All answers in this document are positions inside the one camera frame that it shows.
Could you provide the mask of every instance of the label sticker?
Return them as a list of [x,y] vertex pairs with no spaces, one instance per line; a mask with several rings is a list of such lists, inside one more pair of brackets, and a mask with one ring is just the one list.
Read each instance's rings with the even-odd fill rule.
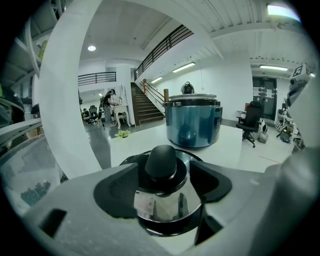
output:
[[154,206],[155,200],[153,196],[145,195],[142,193],[136,193],[134,195],[133,207],[136,210],[142,211],[152,216],[154,214]]

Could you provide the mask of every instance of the white table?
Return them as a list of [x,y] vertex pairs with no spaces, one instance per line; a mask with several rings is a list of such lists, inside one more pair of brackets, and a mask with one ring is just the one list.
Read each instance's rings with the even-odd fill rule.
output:
[[116,121],[118,123],[118,129],[120,129],[121,127],[120,120],[119,120],[119,113],[126,114],[126,123],[128,124],[129,127],[131,126],[131,124],[129,123],[129,114],[128,114],[127,105],[114,106],[113,111],[115,114]]
[[215,144],[205,148],[190,149],[171,143],[167,139],[166,125],[163,124],[135,132],[126,138],[113,138],[110,143],[111,166],[118,166],[126,158],[150,151],[159,145],[171,145],[176,149],[191,152],[210,164],[236,168],[241,152],[242,130],[221,125],[219,139]]

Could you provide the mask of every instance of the glass door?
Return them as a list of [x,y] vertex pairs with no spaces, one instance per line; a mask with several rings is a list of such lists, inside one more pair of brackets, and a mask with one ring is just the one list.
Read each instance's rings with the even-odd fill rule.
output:
[[260,102],[263,118],[275,120],[277,110],[277,80],[269,77],[253,77],[253,101]]

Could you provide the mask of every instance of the gray floor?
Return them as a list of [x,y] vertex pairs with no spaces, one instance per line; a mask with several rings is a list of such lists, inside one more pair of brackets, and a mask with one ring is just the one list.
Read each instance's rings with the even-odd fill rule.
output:
[[[154,121],[150,123],[145,123],[137,127],[129,127],[126,124],[121,124],[120,130],[130,131],[132,133],[139,132],[145,129],[160,126],[165,123],[165,120]],[[111,167],[111,157],[110,157],[110,140],[115,138],[115,134],[119,131],[118,127],[110,127],[110,123],[104,122],[104,127],[102,123],[85,124],[84,129],[90,141],[92,151],[98,160],[102,169]]]

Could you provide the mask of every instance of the black knob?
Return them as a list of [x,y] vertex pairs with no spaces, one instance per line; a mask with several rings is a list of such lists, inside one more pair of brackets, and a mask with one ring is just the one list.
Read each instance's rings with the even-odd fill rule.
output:
[[155,182],[168,181],[177,171],[176,150],[170,145],[156,146],[150,153],[145,172]]

